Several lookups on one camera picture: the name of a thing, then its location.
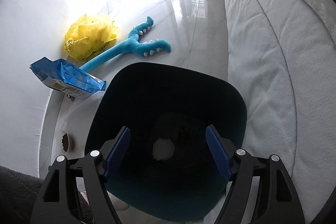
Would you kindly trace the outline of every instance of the yellow plastic bag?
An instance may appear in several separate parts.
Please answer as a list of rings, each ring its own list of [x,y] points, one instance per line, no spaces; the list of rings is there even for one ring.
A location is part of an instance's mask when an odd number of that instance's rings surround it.
[[[114,21],[107,15],[88,17],[85,14],[65,34],[64,50],[73,59],[87,62],[102,53],[107,46],[113,46],[118,33]]]

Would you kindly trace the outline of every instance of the small object on floor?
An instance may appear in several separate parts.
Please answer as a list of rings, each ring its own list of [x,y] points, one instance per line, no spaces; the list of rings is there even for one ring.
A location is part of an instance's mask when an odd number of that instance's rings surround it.
[[[153,55],[155,51],[159,52],[160,50],[165,50],[170,52],[170,44],[165,40],[158,40],[157,38],[150,40],[148,43],[139,43],[139,37],[143,35],[146,30],[150,30],[154,24],[154,20],[151,17],[147,17],[146,22],[142,22],[137,26],[134,26],[133,29],[129,32],[128,38],[119,44],[116,44],[112,48],[106,50],[100,55],[88,61],[86,64],[80,67],[83,71],[91,71],[101,64],[107,62],[108,60],[116,57],[119,54],[126,52],[133,52],[140,56]]]
[[[170,139],[159,138],[153,144],[153,158],[156,160],[169,160],[175,152],[175,145]]]
[[[67,134],[64,133],[62,136],[62,147],[64,152],[71,151],[74,146],[74,141],[73,139]]]

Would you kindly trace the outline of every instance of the blue food bag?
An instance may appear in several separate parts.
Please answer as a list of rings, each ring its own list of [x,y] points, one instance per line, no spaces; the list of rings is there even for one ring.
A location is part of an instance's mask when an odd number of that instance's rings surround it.
[[[84,72],[64,59],[51,61],[43,57],[31,64],[30,69],[47,87],[76,98],[86,98],[106,88],[106,81]]]

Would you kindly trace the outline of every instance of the blue plush toy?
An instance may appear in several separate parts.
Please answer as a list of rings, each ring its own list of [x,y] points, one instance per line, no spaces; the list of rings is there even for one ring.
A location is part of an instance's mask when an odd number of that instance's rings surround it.
[[[80,69],[89,72],[113,57],[125,52],[133,52],[140,56],[153,55],[155,51],[159,52],[161,49],[170,52],[170,44],[165,40],[154,39],[154,41],[150,40],[148,43],[139,43],[139,36],[143,35],[147,30],[150,30],[153,24],[154,20],[151,17],[147,17],[147,22],[142,22],[142,24],[133,27],[126,40],[91,59],[81,66]]]

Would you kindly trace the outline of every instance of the bed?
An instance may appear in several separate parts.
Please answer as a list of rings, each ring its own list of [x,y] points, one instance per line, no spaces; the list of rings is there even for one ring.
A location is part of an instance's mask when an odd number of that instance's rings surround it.
[[[336,4],[333,0],[225,0],[228,81],[246,103],[243,148],[279,155],[306,223],[336,185]],[[258,181],[242,223],[249,223]],[[214,223],[225,196],[203,220]]]

